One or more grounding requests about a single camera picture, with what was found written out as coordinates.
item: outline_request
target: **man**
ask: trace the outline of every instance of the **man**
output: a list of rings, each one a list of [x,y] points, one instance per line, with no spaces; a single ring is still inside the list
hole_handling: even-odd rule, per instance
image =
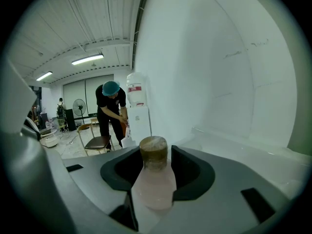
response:
[[[63,98],[59,98],[58,108],[57,108],[57,116],[58,119],[63,119],[66,121],[65,116],[65,104],[63,103]]]
[[[119,145],[124,138],[120,123],[127,124],[128,113],[126,108],[126,93],[119,87],[119,83],[111,80],[100,85],[96,90],[97,96],[97,120],[101,136],[109,136],[109,121],[113,126]],[[106,146],[107,151],[111,150],[111,144]]]

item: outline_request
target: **ceiling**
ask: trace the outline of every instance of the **ceiling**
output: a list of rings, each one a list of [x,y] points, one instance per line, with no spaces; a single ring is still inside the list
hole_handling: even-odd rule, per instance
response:
[[[132,68],[140,0],[38,0],[19,23],[8,58],[26,81],[55,83],[94,69]],[[73,66],[96,54],[103,59]]]

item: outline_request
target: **ceiling light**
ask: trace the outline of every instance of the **ceiling light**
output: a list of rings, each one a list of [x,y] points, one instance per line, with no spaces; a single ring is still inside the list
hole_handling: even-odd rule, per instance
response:
[[[101,59],[101,58],[104,58],[104,56],[102,54],[91,56],[91,57],[85,57],[85,58],[82,58],[82,59],[79,59],[79,60],[74,60],[72,62],[72,64],[73,65],[77,65],[77,64],[80,64],[80,63],[83,63],[83,62],[86,62],[86,61],[96,60],[96,59]]]
[[[37,79],[37,81],[42,80],[42,79],[46,78],[47,76],[49,76],[49,75],[51,75],[51,74],[52,74],[52,72],[49,71],[49,72],[46,73],[45,75],[39,77],[39,78]]]

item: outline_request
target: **glass jar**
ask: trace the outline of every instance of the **glass jar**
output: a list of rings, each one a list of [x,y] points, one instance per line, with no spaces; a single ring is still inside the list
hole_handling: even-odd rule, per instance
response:
[[[140,152],[144,164],[134,185],[138,197],[151,209],[170,208],[176,177],[167,160],[166,140],[158,136],[147,137],[140,142]]]

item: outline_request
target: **floor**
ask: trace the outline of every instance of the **floor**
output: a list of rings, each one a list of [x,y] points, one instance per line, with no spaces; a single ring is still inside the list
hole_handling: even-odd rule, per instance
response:
[[[118,140],[116,138],[116,135],[114,133],[114,130],[113,130],[113,127],[111,126],[111,124],[109,125],[109,132],[110,132],[110,135],[112,136],[112,142],[113,142],[115,150],[121,149],[121,146],[118,143]],[[101,136],[101,134],[99,132],[99,126],[98,125],[93,125],[93,133],[94,133],[95,137]],[[81,131],[80,134],[81,134],[81,138],[82,138],[84,145],[86,145],[88,143],[88,141],[93,138],[90,128]],[[62,159],[77,158],[77,157],[85,157],[86,156],[77,131],[65,132],[65,133],[57,131],[55,133],[55,135],[57,136],[57,138],[59,138],[58,145],[55,147],[51,147],[51,148],[44,147],[45,149],[56,150],[60,154]],[[96,151],[96,150],[94,150],[94,151],[89,150],[87,152],[88,152],[89,156],[99,154],[98,151]]]

